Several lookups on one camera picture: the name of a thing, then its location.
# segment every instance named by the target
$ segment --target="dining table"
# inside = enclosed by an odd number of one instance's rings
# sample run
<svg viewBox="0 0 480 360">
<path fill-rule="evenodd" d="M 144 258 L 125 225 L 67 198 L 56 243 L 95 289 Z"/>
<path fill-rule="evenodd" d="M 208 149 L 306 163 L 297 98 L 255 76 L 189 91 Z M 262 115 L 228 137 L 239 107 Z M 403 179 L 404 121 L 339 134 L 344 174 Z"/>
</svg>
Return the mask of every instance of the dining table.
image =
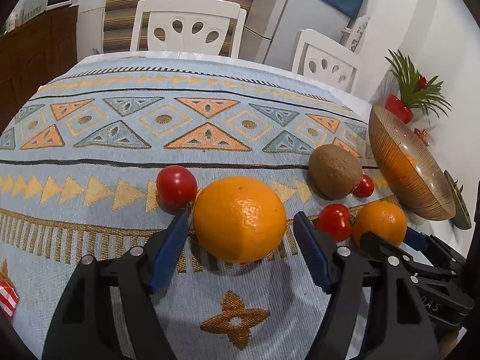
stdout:
<svg viewBox="0 0 480 360">
<path fill-rule="evenodd" d="M 234 58 L 85 58 L 41 86 L 0 137 L 0 263 L 19 298 L 14 329 L 41 358 L 80 259 L 121 257 L 167 228 L 173 214 L 159 205 L 155 180 L 179 164 L 199 191 L 228 176 L 261 180 L 284 204 L 287 223 L 278 247 L 249 263 L 221 261 L 189 230 L 168 289 L 152 295 L 173 352 L 179 360 L 305 358 L 330 296 L 311 279 L 293 216 L 304 211 L 313 220 L 331 203 L 352 216 L 375 200 L 399 204 L 371 152 L 370 109 L 321 82 Z M 315 193 L 309 156 L 324 144 L 357 157 L 374 181 L 373 195 L 328 201 Z M 448 221 L 410 224 L 455 243 Z M 121 296 L 115 287 L 110 292 L 121 350 L 134 359 Z M 360 350 L 368 303 L 366 288 L 348 359 Z"/>
</svg>

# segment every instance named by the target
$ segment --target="red pot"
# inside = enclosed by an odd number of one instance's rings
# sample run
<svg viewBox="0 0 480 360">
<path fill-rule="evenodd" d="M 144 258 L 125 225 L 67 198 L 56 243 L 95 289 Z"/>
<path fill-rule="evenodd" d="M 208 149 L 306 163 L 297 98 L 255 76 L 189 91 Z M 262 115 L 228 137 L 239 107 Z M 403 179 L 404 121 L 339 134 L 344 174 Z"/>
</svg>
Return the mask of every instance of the red pot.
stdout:
<svg viewBox="0 0 480 360">
<path fill-rule="evenodd" d="M 385 109 L 390 111 L 402 122 L 408 124 L 413 119 L 413 112 L 394 95 L 390 94 L 385 101 Z"/>
</svg>

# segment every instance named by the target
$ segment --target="red tomato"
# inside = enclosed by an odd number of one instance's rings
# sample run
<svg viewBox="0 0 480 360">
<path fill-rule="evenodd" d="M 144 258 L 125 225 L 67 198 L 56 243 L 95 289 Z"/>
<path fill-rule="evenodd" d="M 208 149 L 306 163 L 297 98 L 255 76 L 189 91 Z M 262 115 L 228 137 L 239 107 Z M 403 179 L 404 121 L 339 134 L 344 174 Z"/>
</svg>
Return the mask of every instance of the red tomato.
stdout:
<svg viewBox="0 0 480 360">
<path fill-rule="evenodd" d="M 374 192 L 374 181 L 367 175 L 363 175 L 358 187 L 355 188 L 353 194 L 358 198 L 368 198 Z"/>
<path fill-rule="evenodd" d="M 317 229 L 332 236 L 335 242 L 346 240 L 352 233 L 350 212 L 343 204 L 330 204 L 320 211 Z"/>
<path fill-rule="evenodd" d="M 197 189 L 195 176 L 183 166 L 171 165 L 158 173 L 157 191 L 168 207 L 180 208 L 193 201 Z"/>
</svg>

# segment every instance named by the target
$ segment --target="potted plant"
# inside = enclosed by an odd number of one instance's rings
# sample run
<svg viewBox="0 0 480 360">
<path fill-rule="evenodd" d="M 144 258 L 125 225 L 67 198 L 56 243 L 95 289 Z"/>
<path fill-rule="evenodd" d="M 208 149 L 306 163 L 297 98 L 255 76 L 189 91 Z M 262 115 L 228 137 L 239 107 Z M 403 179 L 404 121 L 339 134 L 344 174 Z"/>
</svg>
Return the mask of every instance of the potted plant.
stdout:
<svg viewBox="0 0 480 360">
<path fill-rule="evenodd" d="M 435 112 L 438 118 L 438 111 L 447 115 L 446 110 L 452 111 L 450 103 L 440 93 L 443 81 L 435 82 L 438 76 L 427 81 L 413 66 L 410 57 L 404 57 L 400 50 L 392 52 L 388 50 L 392 59 L 386 57 L 392 65 L 390 70 L 398 81 L 400 99 L 391 94 L 385 102 L 385 109 L 395 114 L 405 124 L 413 119 L 413 108 L 421 109 L 424 115 L 429 111 Z"/>
</svg>

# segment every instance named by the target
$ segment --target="red and white striped package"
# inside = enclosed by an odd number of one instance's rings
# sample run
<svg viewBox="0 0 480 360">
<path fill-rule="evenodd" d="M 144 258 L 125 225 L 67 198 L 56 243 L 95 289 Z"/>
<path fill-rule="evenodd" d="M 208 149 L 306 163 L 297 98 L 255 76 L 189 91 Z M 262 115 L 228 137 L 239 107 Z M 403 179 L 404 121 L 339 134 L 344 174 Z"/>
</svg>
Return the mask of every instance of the red and white striped package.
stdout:
<svg viewBox="0 0 480 360">
<path fill-rule="evenodd" d="M 0 309 L 10 321 L 18 304 L 15 290 L 5 280 L 0 280 Z"/>
</svg>

